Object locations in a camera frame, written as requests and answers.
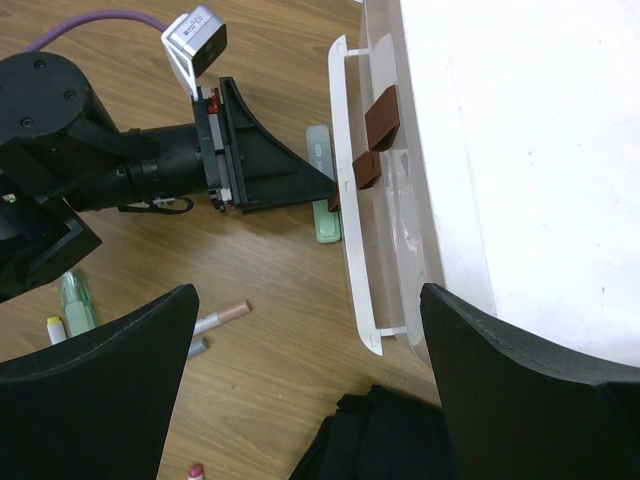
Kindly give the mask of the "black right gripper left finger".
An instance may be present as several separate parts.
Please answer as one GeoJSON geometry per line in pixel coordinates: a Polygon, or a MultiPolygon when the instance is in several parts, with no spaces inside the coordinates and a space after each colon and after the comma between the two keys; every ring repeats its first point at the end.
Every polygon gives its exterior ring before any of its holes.
{"type": "Polygon", "coordinates": [[[199,298],[175,288],[87,333],[1,365],[4,479],[153,479],[199,298]]]}

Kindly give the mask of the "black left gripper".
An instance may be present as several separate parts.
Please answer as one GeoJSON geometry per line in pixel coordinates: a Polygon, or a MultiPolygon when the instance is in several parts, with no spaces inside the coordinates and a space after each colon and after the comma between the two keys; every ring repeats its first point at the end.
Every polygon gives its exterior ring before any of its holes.
{"type": "Polygon", "coordinates": [[[217,110],[210,112],[215,91],[197,87],[197,93],[194,119],[207,193],[217,210],[247,214],[314,201],[316,169],[260,124],[233,78],[219,83],[222,133],[217,110]]]}

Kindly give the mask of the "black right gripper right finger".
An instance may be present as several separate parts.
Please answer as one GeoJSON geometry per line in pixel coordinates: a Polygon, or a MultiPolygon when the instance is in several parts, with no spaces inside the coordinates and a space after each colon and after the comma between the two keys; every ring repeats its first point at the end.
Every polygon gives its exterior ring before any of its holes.
{"type": "Polygon", "coordinates": [[[639,370],[545,340],[436,284],[423,331],[463,479],[636,479],[639,370]]]}

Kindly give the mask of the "white bottom drawer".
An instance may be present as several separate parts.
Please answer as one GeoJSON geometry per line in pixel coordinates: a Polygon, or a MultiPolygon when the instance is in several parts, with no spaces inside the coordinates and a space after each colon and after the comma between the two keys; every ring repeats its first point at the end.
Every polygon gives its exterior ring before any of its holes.
{"type": "Polygon", "coordinates": [[[380,153],[381,176],[369,189],[356,186],[352,162],[368,150],[365,113],[389,86],[403,85],[396,72],[393,41],[349,48],[338,37],[328,52],[329,92],[343,250],[358,335],[373,353],[383,340],[406,341],[425,364],[431,362],[420,314],[424,284],[443,272],[421,155],[399,134],[380,153]]]}

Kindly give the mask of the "white drawer cabinet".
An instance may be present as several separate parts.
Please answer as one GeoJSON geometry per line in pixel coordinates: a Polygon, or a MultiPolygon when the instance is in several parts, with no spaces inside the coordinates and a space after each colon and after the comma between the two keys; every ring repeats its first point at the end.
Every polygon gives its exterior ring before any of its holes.
{"type": "Polygon", "coordinates": [[[477,308],[639,362],[639,5],[367,1],[393,41],[443,272],[477,308]]]}

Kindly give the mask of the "yellow tip marker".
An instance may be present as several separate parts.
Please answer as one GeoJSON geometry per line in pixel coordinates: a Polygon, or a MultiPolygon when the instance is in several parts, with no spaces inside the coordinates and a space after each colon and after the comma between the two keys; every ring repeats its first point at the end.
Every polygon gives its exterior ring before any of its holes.
{"type": "Polygon", "coordinates": [[[49,317],[46,320],[46,327],[52,345],[59,344],[67,339],[65,325],[60,317],[49,317]]]}

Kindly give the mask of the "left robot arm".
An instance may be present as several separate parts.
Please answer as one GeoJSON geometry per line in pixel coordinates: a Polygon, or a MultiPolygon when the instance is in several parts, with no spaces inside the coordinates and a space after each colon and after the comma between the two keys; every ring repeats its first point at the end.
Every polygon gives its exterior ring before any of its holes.
{"type": "Polygon", "coordinates": [[[1,297],[46,285],[101,243],[86,211],[178,215],[206,194],[224,214],[325,200],[332,179],[271,135],[235,81],[201,92],[189,124],[120,131],[67,58],[1,63],[1,297]]]}

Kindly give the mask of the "green grey highlighter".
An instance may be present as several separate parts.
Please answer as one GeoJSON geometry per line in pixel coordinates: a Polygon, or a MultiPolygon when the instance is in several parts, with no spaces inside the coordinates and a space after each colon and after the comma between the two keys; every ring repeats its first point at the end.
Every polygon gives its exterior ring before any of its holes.
{"type": "Polygon", "coordinates": [[[316,169],[313,179],[313,218],[315,238],[320,244],[332,244],[342,238],[340,216],[331,204],[335,188],[335,169],[331,137],[326,125],[312,125],[306,130],[308,163],[316,169]]]}

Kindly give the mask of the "pink tip marker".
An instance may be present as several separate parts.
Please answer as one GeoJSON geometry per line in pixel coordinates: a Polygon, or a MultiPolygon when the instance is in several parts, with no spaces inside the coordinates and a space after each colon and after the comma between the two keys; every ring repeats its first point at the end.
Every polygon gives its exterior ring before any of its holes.
{"type": "Polygon", "coordinates": [[[191,466],[188,472],[188,480],[204,480],[205,471],[204,466],[200,463],[196,463],[191,466]]]}

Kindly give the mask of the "grey tip marker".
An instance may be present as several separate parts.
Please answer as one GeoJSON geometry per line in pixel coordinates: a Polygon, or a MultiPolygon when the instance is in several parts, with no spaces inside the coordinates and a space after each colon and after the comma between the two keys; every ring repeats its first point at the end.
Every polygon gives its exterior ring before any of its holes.
{"type": "Polygon", "coordinates": [[[187,358],[191,359],[206,352],[210,348],[209,341],[206,338],[198,338],[191,342],[187,358]]]}

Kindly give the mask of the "black folded cloth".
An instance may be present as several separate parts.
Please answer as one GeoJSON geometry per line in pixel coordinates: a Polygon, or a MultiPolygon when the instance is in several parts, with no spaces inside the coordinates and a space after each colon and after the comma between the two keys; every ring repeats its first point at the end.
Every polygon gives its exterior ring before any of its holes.
{"type": "Polygon", "coordinates": [[[292,479],[457,479],[440,408],[380,385],[346,394],[292,479]]]}

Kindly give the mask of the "beige tip marker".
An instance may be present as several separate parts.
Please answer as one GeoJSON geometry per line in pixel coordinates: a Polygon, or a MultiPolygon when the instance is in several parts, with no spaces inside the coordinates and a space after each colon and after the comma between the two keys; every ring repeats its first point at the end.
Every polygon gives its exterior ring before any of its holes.
{"type": "Polygon", "coordinates": [[[199,336],[205,332],[217,328],[225,323],[238,319],[252,311],[248,301],[242,301],[218,312],[207,315],[196,321],[193,336],[199,336]]]}

